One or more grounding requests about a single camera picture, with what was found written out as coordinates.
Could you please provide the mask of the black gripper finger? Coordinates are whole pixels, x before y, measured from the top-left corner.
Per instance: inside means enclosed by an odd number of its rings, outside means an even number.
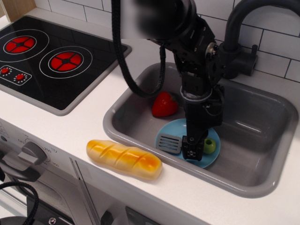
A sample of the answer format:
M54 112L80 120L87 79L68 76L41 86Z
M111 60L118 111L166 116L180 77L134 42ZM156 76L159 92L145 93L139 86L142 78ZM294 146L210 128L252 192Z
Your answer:
M200 135L200 138L199 138L199 143L203 144L205 142L205 139L207 138L209 134L209 130L206 129L201 135Z
M204 139L183 136L181 151L184 159L201 161L203 157Z

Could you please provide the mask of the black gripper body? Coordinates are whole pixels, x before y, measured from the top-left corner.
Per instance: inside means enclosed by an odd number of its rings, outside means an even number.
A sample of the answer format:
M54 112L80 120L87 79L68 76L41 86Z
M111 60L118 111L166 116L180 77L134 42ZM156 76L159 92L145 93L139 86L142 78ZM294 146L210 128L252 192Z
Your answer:
M203 102L185 100L187 136L200 138L206 129L220 126L223 122L224 104L225 89L221 85L214 86L211 96Z

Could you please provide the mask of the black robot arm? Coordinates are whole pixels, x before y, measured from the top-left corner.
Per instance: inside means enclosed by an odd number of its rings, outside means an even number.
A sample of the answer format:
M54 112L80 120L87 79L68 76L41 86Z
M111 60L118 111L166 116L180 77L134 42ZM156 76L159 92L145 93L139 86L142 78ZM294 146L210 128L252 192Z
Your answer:
M224 69L213 32L197 15L192 0L116 0L113 4L116 46L123 38L139 37L160 47L160 76L152 92L137 86L123 54L117 54L123 76L135 94L144 98L158 94L165 78L165 52L174 54L187 122L181 152L185 159L200 161L208 130L222 123L225 101L224 89L218 84Z

